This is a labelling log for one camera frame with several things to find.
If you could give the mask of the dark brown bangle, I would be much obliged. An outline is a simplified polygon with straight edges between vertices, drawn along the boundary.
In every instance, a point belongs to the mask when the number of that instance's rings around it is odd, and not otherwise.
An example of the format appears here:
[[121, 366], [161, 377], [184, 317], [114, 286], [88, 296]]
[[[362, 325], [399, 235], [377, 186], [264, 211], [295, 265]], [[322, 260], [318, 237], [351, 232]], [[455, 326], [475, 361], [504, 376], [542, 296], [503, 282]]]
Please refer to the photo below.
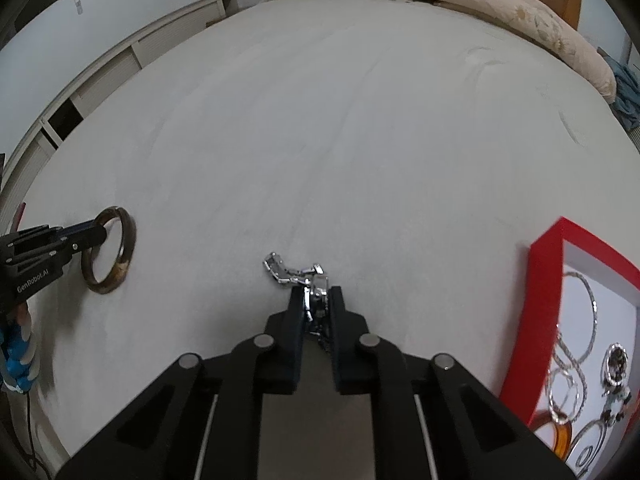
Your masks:
[[93, 220], [103, 234], [102, 242], [81, 253], [81, 273], [88, 289], [107, 295], [124, 284], [134, 256], [137, 227], [121, 206], [103, 209]]

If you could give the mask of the amber tortoiseshell bangle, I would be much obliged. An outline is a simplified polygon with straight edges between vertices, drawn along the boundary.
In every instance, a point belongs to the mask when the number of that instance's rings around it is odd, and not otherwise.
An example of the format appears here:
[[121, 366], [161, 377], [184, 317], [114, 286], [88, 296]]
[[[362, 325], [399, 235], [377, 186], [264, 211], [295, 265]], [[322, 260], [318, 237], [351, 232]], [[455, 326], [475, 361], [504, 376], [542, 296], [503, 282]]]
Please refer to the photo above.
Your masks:
[[561, 425], [552, 419], [548, 411], [538, 411], [529, 429], [561, 460], [567, 459], [573, 440], [573, 426], [570, 422]]

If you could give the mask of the red jewelry box tray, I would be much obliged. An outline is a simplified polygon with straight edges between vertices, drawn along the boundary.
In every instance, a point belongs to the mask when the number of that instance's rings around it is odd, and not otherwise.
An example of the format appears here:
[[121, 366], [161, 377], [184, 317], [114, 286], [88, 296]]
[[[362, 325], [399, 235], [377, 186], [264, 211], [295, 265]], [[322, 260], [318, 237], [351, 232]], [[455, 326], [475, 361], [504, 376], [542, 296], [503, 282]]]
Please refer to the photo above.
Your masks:
[[595, 479], [639, 429], [639, 268], [567, 218], [530, 245], [524, 307], [500, 399], [529, 428], [538, 411], [573, 440], [608, 425]]

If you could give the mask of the white low cabinet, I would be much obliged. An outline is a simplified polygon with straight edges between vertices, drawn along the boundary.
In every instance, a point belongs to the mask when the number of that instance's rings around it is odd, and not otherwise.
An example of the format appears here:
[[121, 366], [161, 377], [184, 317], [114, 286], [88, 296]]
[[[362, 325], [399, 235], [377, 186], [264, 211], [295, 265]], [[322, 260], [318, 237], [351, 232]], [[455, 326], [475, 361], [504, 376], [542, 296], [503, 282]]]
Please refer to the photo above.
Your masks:
[[1, 229], [9, 229], [35, 178], [66, 139], [53, 119], [61, 110], [76, 110], [81, 120], [112, 93], [183, 41], [239, 11], [238, 0], [198, 0], [152, 21], [106, 51], [44, 109], [4, 164], [1, 185]]

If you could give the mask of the white bed sheet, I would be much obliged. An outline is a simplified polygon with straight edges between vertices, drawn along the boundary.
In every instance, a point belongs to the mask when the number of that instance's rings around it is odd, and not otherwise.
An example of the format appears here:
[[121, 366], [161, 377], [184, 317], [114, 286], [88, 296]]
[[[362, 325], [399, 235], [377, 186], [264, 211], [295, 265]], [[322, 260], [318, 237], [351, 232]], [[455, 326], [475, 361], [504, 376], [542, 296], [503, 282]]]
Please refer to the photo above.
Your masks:
[[530, 41], [390, 0], [276, 0], [170, 50], [44, 166], [26, 226], [126, 208], [124, 284], [77, 263], [30, 302], [32, 422], [59, 465], [184, 352], [230, 350], [318, 262], [405, 350], [506, 374], [525, 248], [561, 217], [639, 257], [639, 155], [608, 104]]

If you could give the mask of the blue crumpled clothing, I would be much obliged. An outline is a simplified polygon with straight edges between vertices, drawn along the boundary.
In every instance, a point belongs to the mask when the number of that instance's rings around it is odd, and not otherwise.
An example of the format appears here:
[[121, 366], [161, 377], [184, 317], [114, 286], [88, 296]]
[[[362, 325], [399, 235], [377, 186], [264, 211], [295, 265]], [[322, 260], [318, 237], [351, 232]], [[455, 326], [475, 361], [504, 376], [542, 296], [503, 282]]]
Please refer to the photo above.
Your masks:
[[639, 127], [639, 81], [637, 76], [626, 66], [615, 61], [605, 50], [598, 48], [615, 77], [616, 95], [610, 105], [614, 116], [626, 132]]

